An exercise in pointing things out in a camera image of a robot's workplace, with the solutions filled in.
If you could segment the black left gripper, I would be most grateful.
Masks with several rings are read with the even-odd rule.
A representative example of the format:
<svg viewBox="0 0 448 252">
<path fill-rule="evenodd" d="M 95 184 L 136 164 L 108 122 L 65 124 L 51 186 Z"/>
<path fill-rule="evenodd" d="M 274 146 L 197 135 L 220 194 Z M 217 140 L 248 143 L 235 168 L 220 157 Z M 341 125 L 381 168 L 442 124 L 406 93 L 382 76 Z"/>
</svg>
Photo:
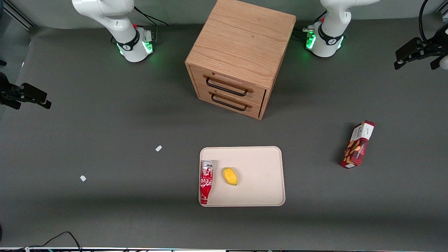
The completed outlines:
<svg viewBox="0 0 448 252">
<path fill-rule="evenodd" d="M 394 69 L 399 70 L 406 64 L 415 60 L 422 59 L 424 57 L 435 56 L 437 57 L 431 63 L 431 69 L 437 70 L 442 68 L 447 70 L 447 54 L 448 54 L 448 24 L 445 23 L 440 27 L 430 39 L 427 39 L 423 29 L 421 29 L 421 38 L 412 38 L 405 45 L 395 51 L 396 61 L 394 62 Z"/>
</svg>

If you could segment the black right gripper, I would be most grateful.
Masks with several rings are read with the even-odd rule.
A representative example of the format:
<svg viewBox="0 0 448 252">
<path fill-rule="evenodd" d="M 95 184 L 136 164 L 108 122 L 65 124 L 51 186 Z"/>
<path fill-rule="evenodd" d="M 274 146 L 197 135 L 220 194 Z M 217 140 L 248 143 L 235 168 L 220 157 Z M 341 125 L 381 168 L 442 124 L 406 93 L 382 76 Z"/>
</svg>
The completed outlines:
<svg viewBox="0 0 448 252">
<path fill-rule="evenodd" d="M 7 76 L 0 72 L 0 104 L 19 110 L 21 102 L 18 99 L 21 95 L 47 110 L 51 108 L 52 102 L 47 100 L 46 92 L 28 83 L 23 83 L 21 86 L 11 84 Z"/>
</svg>

